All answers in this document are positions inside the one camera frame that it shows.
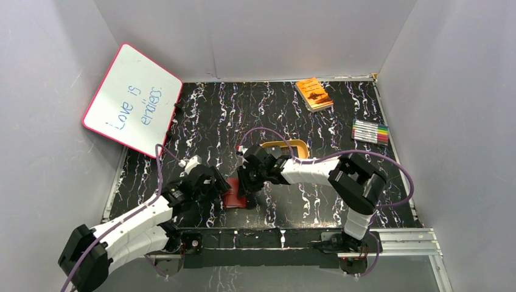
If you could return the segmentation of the red card holder wallet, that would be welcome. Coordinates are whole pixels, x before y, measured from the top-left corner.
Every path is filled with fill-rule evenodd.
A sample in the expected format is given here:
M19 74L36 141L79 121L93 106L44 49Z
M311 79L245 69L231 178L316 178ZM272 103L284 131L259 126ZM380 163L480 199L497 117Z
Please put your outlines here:
M230 189L223 195L224 209L245 209L247 200L245 196L239 195L239 180L237 178L228 178L227 183Z

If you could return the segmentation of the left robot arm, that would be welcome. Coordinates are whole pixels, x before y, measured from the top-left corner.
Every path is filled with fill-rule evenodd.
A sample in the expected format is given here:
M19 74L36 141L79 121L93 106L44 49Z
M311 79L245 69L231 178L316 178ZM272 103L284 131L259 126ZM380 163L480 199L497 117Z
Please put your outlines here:
M92 228L75 228L58 259L67 275L64 287L94 291L120 266L148 253L174 253L184 248L181 231L171 219L203 199L218 197L231 187L214 166L194 156L183 163L184 176L167 184L158 174L158 189L127 213Z

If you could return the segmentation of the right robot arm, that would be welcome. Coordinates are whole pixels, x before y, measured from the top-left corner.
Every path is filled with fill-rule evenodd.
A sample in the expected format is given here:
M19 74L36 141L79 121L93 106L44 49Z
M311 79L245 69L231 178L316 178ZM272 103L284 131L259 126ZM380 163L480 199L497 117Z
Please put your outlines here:
M387 183L387 177L357 152L335 153L325 159L299 159L289 155L275 157L260 145L243 153L237 176L242 194L259 192L266 182L332 187L349 208L343 245L351 252L366 245L368 225Z

